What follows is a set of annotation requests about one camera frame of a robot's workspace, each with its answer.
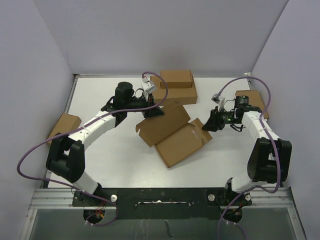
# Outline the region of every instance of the open cardboard box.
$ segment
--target open cardboard box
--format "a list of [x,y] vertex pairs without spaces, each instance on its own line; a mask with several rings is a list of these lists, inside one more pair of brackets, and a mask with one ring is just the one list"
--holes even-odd
[[163,116],[143,120],[135,131],[149,147],[155,147],[170,168],[202,148],[212,137],[201,129],[204,124],[198,118],[188,123],[190,116],[180,103],[170,102],[162,110]]

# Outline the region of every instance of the glass panel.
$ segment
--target glass panel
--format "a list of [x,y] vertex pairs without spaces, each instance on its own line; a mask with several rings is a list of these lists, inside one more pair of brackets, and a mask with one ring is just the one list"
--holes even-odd
[[[105,214],[110,220],[114,210]],[[31,240],[216,240],[217,220],[205,218],[175,220],[117,220],[110,226],[84,225],[83,210],[39,209],[33,225]],[[245,208],[239,225],[250,240],[295,240],[295,234],[286,208]],[[233,224],[222,224],[222,240],[242,240],[244,235]]]

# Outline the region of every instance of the small cardboard box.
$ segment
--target small cardboard box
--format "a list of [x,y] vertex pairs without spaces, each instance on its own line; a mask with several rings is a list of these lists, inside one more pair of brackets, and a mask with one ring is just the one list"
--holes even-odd
[[190,116],[180,103],[171,102],[162,110],[163,116],[143,120],[135,131],[149,147],[155,147],[170,168],[202,148],[212,137],[202,130],[204,124],[198,118],[188,123]]
[[[192,87],[192,73],[190,70],[162,70],[161,77],[166,81],[169,89],[187,89]],[[165,89],[161,81],[160,88]]]
[[[169,88],[168,96],[161,106],[172,101],[178,101],[182,105],[196,104],[198,99],[196,84],[193,75],[191,74],[192,85],[188,88]],[[151,76],[151,80],[156,86],[156,90],[152,93],[154,101],[159,103],[166,94],[166,89],[160,88],[160,83],[162,82],[157,76]]]
[[[265,109],[264,102],[260,96],[258,90],[239,90],[235,92],[235,96],[248,96],[249,97],[249,104],[255,107],[259,107],[262,111]],[[269,114],[266,111],[264,113],[264,118],[269,119]]]
[[59,120],[56,122],[54,128],[52,129],[48,139],[56,135],[57,133],[66,133],[77,129],[81,124],[81,119],[78,116],[70,115],[67,113],[62,113]]

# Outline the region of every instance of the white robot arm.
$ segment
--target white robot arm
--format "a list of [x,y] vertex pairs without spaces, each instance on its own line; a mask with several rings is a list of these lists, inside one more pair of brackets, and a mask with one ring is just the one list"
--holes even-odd
[[210,117],[202,127],[202,130],[216,132],[222,130],[228,124],[236,131],[241,132],[245,127],[255,142],[248,161],[247,172],[229,179],[227,187],[232,192],[242,193],[256,185],[262,186],[277,182],[276,161],[270,157],[275,154],[274,148],[265,129],[267,129],[276,144],[280,158],[280,180],[282,182],[285,181],[288,176],[292,145],[289,141],[281,140],[270,128],[263,116],[260,118],[261,109],[249,105],[248,96],[237,96],[234,102],[234,109],[231,111],[226,111],[223,108],[225,101],[223,96],[217,97],[215,94],[212,100],[218,106],[211,110]]
[[[115,94],[101,108],[91,120],[84,124],[81,130],[52,141],[46,168],[53,173],[65,178],[78,189],[94,194],[98,187],[101,188],[85,171],[85,151],[105,132],[117,127],[126,117],[127,112],[116,112],[104,116],[116,110],[131,109],[134,112],[141,112],[139,109],[154,106],[152,92],[156,89],[152,81],[143,78],[141,97],[134,96],[133,86],[129,82],[120,82],[115,89]],[[163,111],[157,106],[142,111],[145,118],[152,118],[163,115]]]

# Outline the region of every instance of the black mounting plate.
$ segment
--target black mounting plate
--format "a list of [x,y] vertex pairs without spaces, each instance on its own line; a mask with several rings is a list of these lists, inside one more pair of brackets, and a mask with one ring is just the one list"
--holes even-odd
[[[208,196],[213,194],[214,201]],[[117,196],[115,204],[119,208],[118,219],[190,219],[207,218],[217,220],[221,216],[220,206],[226,206],[232,199],[225,198],[223,187],[197,188],[102,188],[100,197],[111,199]],[[233,205],[252,205],[240,197]],[[99,207],[101,201],[74,193],[72,206]]]

